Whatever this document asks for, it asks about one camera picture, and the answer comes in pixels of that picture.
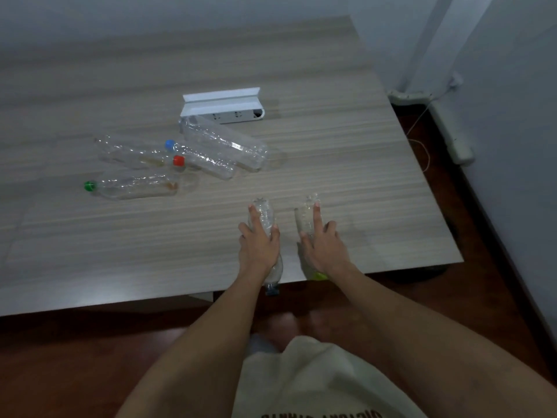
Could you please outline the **clear bottle with light-blue cap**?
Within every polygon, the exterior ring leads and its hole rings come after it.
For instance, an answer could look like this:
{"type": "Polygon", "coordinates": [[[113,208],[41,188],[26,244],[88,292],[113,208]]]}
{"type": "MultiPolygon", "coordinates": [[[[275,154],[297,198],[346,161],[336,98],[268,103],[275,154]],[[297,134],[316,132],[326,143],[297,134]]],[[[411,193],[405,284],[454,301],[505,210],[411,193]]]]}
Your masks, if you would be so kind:
{"type": "Polygon", "coordinates": [[[164,147],[171,153],[176,167],[196,167],[222,180],[229,180],[236,173],[234,161],[196,141],[167,140],[164,147]]]}

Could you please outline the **cream printed shirt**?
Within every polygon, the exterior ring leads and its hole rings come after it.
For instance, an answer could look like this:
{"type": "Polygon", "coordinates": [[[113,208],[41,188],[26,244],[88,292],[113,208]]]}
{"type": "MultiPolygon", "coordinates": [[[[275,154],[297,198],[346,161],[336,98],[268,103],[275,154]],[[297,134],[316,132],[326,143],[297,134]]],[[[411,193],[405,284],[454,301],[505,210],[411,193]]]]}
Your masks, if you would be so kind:
{"type": "Polygon", "coordinates": [[[308,336],[248,342],[232,418],[427,418],[376,367],[308,336]]]}

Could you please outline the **clear bottle with yellow cap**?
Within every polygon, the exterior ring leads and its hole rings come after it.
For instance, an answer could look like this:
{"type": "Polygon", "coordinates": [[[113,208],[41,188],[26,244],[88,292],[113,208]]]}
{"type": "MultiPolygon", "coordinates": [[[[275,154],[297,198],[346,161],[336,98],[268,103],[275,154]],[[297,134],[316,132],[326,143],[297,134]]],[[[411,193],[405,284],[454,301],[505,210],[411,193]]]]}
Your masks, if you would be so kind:
{"type": "MultiPolygon", "coordinates": [[[[311,243],[314,239],[314,205],[319,202],[319,196],[317,193],[308,195],[298,207],[295,208],[295,221],[297,232],[303,232],[307,234],[311,243]]],[[[307,280],[312,281],[327,281],[328,277],[314,269],[306,260],[304,254],[304,247],[302,242],[298,243],[299,257],[301,261],[301,269],[307,280]]]]}

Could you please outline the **clear bottle with dark-blue cap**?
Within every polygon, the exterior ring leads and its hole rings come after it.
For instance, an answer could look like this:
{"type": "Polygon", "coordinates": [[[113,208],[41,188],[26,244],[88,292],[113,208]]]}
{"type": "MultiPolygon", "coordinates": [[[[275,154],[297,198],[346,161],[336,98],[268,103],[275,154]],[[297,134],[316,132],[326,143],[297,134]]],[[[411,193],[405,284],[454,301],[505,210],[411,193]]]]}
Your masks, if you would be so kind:
{"type": "MultiPolygon", "coordinates": [[[[252,205],[258,211],[258,219],[267,238],[271,239],[272,228],[275,225],[275,212],[270,201],[266,198],[257,198],[252,201],[252,205]]],[[[278,253],[274,266],[268,269],[268,274],[265,280],[262,281],[262,287],[265,289],[267,296],[279,295],[282,274],[283,261],[281,253],[278,253]]]]}

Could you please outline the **clear bottle with green cap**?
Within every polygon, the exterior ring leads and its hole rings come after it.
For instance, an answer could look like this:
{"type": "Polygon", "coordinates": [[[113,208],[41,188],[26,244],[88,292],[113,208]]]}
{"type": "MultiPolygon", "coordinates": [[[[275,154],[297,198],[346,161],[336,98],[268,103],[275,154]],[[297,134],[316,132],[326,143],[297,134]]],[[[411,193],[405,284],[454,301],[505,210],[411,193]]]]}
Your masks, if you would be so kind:
{"type": "Polygon", "coordinates": [[[115,170],[86,181],[84,189],[111,201],[174,196],[179,189],[176,176],[152,169],[115,170]]]}

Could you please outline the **clear bottle with red cap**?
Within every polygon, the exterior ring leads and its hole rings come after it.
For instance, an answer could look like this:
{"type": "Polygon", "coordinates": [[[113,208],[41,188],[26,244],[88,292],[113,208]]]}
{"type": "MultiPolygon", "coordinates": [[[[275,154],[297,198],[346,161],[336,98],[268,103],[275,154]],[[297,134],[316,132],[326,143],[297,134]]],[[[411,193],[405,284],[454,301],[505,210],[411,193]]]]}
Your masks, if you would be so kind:
{"type": "Polygon", "coordinates": [[[123,135],[95,136],[94,146],[102,161],[129,169],[186,167],[185,158],[166,151],[158,144],[152,144],[134,137],[123,135]]]}

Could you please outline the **person's right hand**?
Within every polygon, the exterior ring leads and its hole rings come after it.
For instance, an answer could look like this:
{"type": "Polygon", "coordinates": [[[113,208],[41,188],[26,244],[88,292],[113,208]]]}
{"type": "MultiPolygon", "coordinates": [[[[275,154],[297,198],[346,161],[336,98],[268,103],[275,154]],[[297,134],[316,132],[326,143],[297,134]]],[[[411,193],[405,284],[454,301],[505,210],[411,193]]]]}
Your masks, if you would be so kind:
{"type": "Polygon", "coordinates": [[[313,256],[305,256],[307,262],[317,271],[325,274],[332,282],[337,282],[346,270],[350,270],[352,262],[348,249],[341,240],[327,239],[324,236],[324,222],[321,214],[320,202],[314,205],[314,239],[315,253],[313,256]]]}

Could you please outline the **large clear capless bottle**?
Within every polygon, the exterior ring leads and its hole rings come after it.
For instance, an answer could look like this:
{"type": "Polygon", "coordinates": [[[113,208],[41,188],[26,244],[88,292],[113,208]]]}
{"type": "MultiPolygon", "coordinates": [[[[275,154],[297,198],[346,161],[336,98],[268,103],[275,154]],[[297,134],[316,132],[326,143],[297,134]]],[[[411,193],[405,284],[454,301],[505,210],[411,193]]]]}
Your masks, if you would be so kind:
{"type": "Polygon", "coordinates": [[[259,170],[268,161],[270,149],[266,143],[226,125],[202,116],[186,116],[180,119],[179,127],[185,141],[247,169],[259,170]]]}

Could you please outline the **white power strip in packaging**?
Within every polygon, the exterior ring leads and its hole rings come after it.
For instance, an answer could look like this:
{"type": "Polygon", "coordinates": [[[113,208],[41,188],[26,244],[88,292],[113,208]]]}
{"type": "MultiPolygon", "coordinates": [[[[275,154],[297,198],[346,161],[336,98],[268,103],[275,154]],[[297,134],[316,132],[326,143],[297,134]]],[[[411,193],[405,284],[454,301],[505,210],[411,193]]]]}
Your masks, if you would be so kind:
{"type": "Polygon", "coordinates": [[[265,116],[264,109],[237,110],[226,112],[215,112],[203,117],[217,124],[234,124],[248,121],[258,121],[265,116]]]}

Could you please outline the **person's right forearm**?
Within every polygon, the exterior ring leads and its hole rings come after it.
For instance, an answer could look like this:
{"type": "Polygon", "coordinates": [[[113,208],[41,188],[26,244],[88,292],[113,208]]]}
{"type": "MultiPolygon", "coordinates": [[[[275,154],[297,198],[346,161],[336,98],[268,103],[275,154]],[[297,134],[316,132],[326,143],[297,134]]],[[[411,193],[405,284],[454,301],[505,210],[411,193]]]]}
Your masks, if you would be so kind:
{"type": "Polygon", "coordinates": [[[430,418],[557,418],[557,388],[498,345],[349,261],[322,269],[386,343],[430,418]]]}

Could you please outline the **open white cardboard box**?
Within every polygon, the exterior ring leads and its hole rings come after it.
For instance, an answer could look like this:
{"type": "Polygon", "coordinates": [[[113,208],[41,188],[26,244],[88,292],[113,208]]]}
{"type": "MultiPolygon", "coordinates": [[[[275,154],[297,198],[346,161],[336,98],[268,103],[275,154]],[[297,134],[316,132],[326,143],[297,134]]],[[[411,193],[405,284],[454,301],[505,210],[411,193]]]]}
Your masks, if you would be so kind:
{"type": "Polygon", "coordinates": [[[258,97],[259,93],[260,88],[253,87],[183,95],[185,104],[180,113],[180,118],[203,117],[215,112],[264,109],[258,97]]]}

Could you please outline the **person's left forearm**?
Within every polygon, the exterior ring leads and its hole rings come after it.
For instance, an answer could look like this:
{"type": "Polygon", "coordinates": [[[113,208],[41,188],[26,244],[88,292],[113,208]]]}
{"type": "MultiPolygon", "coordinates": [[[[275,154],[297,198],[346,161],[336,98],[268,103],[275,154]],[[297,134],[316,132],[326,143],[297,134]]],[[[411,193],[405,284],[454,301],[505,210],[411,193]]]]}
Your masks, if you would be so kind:
{"type": "Polygon", "coordinates": [[[153,364],[116,418],[230,418],[266,272],[250,267],[153,364]]]}

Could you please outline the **white vertical wall pipe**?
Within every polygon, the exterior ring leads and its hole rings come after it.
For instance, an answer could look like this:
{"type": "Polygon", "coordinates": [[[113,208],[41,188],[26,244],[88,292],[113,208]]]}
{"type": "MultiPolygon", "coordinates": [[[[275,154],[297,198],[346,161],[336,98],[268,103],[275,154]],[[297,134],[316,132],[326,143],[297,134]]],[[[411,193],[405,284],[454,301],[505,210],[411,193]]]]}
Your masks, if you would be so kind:
{"type": "Polygon", "coordinates": [[[418,41],[414,47],[413,53],[404,69],[402,77],[398,83],[397,89],[401,92],[407,92],[408,88],[417,73],[418,67],[424,58],[428,47],[430,46],[443,18],[453,0],[437,0],[429,14],[429,17],[419,34],[418,41]]]}

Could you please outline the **person's left hand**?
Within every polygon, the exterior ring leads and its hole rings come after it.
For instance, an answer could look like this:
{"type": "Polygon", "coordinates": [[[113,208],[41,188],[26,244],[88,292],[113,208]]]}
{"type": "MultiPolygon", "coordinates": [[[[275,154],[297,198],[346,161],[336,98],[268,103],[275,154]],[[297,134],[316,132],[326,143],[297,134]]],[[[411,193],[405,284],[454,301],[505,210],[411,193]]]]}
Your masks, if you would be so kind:
{"type": "Polygon", "coordinates": [[[274,266],[280,248],[275,248],[271,244],[271,239],[267,238],[254,205],[250,204],[248,206],[248,214],[251,220],[249,227],[254,232],[254,236],[250,241],[240,241],[239,238],[240,252],[238,254],[239,272],[237,280],[257,281],[261,285],[268,274],[268,269],[274,266]]]}

